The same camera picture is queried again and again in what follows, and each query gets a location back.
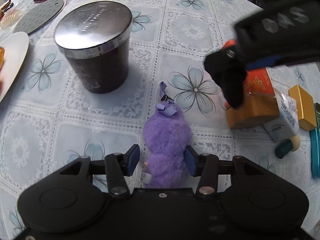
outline purple fur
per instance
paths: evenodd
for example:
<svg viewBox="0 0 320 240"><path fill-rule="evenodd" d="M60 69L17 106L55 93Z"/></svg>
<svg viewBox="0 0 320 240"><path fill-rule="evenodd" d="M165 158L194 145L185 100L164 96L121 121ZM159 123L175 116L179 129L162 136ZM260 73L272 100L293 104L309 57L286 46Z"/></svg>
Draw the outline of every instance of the purple fur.
<svg viewBox="0 0 320 240"><path fill-rule="evenodd" d="M170 117L155 110L144 126L144 141L151 152L147 159L148 172L152 175L147 185L150 188L179 187L183 183L186 170L183 151L191 141L192 132L182 110L176 108L178 112Z"/></svg>

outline round table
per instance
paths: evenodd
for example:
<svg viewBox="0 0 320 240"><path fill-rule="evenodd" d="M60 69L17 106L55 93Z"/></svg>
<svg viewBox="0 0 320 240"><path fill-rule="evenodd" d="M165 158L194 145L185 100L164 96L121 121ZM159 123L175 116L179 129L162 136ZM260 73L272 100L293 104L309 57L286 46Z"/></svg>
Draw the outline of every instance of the round table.
<svg viewBox="0 0 320 240"><path fill-rule="evenodd" d="M36 4L12 0L23 13ZM282 160L276 144L262 127L229 130L221 106L221 91L203 70L204 56L222 47L235 33L232 23L259 10L247 0L114 0L133 15L129 75L108 94L85 90L53 40L57 23L71 10L97 0L67 0L63 11L49 24L30 35L30 49L18 78L0 104L0 238L11 239L23 229L16 209L19 194L31 184L87 155L100 160L114 152L126 152L132 144L141 148L141 162L126 178L130 187L142 187L142 165L149 152L143 142L143 125L158 100L160 81L166 93L184 109L193 132L192 147L222 160L243 155L307 194L309 213L303 228L317 234L320 219L320 179L310 170L310 137L300 129L301 146ZM0 30L0 40L14 26ZM36 66L41 62L41 71ZM320 102L320 73L316 64L268 69L273 86L287 93L300 84ZM174 79L201 88L185 92ZM185 186L195 187L199 178ZM104 187L105 177L93 183ZM219 190L231 184L219 176Z"/></svg>

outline dark glass jar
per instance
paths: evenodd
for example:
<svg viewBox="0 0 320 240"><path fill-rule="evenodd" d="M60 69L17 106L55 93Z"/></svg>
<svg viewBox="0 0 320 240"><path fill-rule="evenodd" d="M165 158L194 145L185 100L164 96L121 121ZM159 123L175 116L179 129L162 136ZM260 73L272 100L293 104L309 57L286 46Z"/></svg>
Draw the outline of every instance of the dark glass jar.
<svg viewBox="0 0 320 240"><path fill-rule="evenodd" d="M59 22L54 40L87 90L107 93L124 83L131 21L125 5L98 1L76 8Z"/></svg>

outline white plate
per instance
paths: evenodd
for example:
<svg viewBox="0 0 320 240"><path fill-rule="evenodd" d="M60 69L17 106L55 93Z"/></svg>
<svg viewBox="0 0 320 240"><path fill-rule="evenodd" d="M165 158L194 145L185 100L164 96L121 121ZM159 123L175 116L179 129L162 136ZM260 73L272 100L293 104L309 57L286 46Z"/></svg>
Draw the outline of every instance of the white plate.
<svg viewBox="0 0 320 240"><path fill-rule="evenodd" d="M0 70L0 102L8 92L16 78L29 47L29 36L24 32L17 32L0 43L4 48L4 64Z"/></svg>

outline brown box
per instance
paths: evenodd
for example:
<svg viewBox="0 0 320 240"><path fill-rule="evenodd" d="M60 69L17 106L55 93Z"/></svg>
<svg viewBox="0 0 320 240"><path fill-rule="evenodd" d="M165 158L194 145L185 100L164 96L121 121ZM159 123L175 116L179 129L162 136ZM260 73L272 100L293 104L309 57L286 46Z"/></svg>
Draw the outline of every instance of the brown box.
<svg viewBox="0 0 320 240"><path fill-rule="evenodd" d="M276 98L265 95L245 97L241 107L226 112L230 129L256 127L280 115Z"/></svg>
<svg viewBox="0 0 320 240"><path fill-rule="evenodd" d="M317 124L312 96L299 85L289 89L289 96L297 101L299 126L306 131L315 129Z"/></svg>

